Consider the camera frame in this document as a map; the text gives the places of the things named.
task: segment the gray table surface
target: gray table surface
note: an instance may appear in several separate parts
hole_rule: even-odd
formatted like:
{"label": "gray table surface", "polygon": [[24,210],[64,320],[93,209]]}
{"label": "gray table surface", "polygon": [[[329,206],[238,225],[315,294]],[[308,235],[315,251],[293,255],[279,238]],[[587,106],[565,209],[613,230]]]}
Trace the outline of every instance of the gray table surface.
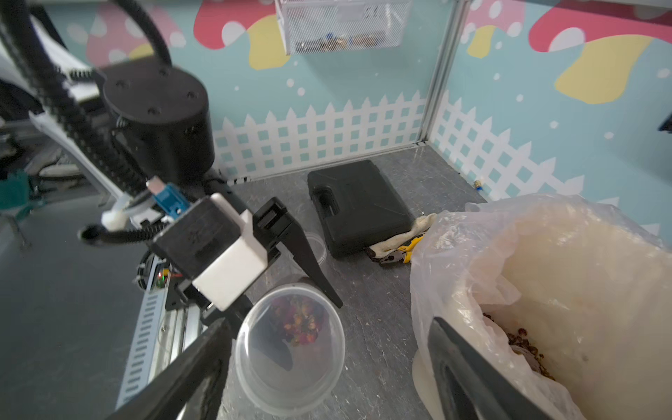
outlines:
{"label": "gray table surface", "polygon": [[[372,157],[414,216],[464,211],[481,196],[430,147],[418,146]],[[308,171],[234,186],[254,211],[278,197],[306,232],[322,237],[308,195]],[[290,255],[283,252],[248,292],[254,301],[290,274]],[[411,324],[410,264],[380,267],[364,253],[341,259],[327,254],[322,270],[343,299],[339,311],[345,331],[345,366],[336,387],[322,404],[299,419],[429,419],[415,392],[411,362],[417,350]],[[273,419],[250,402],[233,363],[219,419]]]}

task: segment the black cylindrical motor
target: black cylindrical motor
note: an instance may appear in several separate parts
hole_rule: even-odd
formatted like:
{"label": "black cylindrical motor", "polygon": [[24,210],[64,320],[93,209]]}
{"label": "black cylindrical motor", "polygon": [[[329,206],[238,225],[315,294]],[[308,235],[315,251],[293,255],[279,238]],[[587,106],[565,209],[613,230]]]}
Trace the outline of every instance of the black cylindrical motor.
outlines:
{"label": "black cylindrical motor", "polygon": [[100,70],[101,96],[129,153],[148,177],[185,185],[214,161],[208,93],[197,78],[154,56]]}

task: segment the mushroom painting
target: mushroom painting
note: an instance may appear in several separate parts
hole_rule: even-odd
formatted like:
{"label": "mushroom painting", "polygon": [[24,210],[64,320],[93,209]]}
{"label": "mushroom painting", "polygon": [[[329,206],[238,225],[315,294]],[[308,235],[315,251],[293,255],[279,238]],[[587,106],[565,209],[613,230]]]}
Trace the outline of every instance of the mushroom painting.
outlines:
{"label": "mushroom painting", "polygon": [[[159,6],[145,5],[168,47],[187,44],[184,34],[168,13]],[[86,57],[94,66],[106,66],[127,58],[152,54],[152,47],[133,20],[112,3],[102,3],[89,31],[78,24],[66,29],[70,38],[86,45]]]}
{"label": "mushroom painting", "polygon": [[194,37],[202,46],[219,50],[245,32],[250,37],[249,64],[253,69],[282,67],[289,61],[273,0],[205,0],[201,4]]}
{"label": "mushroom painting", "polygon": [[490,53],[493,34],[497,28],[511,37],[520,35],[523,29],[524,1],[474,0],[469,8],[460,41],[466,44],[474,32],[474,38],[467,49],[470,56],[483,58]]}
{"label": "mushroom painting", "polygon": [[538,52],[583,45],[555,88],[590,104],[623,94],[632,67],[654,38],[672,42],[672,11],[601,1],[561,0],[530,30],[530,46]]}

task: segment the wire mesh basket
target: wire mesh basket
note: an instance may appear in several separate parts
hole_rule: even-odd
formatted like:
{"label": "wire mesh basket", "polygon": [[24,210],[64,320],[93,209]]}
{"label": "wire mesh basket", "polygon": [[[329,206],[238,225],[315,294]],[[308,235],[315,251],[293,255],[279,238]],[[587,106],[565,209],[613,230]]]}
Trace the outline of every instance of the wire mesh basket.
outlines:
{"label": "wire mesh basket", "polygon": [[275,0],[287,54],[400,46],[413,0]]}

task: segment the blue connector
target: blue connector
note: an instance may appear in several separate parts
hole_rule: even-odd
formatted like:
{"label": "blue connector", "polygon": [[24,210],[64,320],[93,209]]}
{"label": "blue connector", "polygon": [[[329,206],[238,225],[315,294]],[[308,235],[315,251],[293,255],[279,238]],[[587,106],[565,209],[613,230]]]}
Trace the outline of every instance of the blue connector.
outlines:
{"label": "blue connector", "polygon": [[191,204],[172,184],[166,185],[159,177],[147,181],[147,189],[152,193],[159,207],[173,220],[177,220]]}

